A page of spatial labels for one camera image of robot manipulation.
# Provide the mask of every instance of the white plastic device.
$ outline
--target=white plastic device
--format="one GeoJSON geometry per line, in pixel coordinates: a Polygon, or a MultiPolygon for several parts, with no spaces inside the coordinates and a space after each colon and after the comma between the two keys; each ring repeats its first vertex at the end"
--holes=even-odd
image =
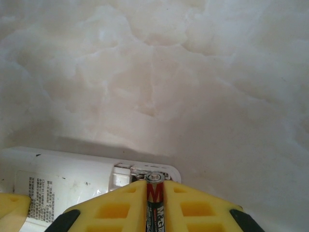
{"type": "Polygon", "coordinates": [[[181,183],[172,166],[28,147],[0,155],[0,192],[31,197],[21,232],[43,232],[67,208],[125,186],[148,172],[181,183]]]}

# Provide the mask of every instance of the black battery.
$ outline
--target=black battery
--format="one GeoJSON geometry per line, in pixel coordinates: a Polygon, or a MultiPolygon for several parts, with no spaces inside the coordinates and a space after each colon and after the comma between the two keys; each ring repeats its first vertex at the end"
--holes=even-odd
{"type": "Polygon", "coordinates": [[[147,181],[146,232],[165,232],[164,222],[164,180],[161,173],[145,175],[147,181]]]}

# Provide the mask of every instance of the red m logo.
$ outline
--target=red m logo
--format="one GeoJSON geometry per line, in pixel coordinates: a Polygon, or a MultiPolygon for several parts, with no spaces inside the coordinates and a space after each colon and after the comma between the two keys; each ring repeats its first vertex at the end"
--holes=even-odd
{"type": "Polygon", "coordinates": [[[153,203],[163,201],[163,183],[147,184],[147,200],[153,203]]]}

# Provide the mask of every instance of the white label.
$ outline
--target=white label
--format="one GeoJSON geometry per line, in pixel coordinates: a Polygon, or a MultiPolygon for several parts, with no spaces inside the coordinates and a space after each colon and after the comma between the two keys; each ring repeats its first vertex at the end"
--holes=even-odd
{"type": "Polygon", "coordinates": [[[28,217],[52,223],[67,208],[66,178],[18,171],[15,193],[28,195],[28,217]]]}

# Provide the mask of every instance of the aa battery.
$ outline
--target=aa battery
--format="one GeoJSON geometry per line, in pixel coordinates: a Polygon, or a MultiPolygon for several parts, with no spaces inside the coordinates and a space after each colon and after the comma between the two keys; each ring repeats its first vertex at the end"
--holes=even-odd
{"type": "Polygon", "coordinates": [[[165,232],[163,196],[165,177],[161,173],[148,173],[145,175],[145,180],[147,181],[146,232],[165,232]]]}

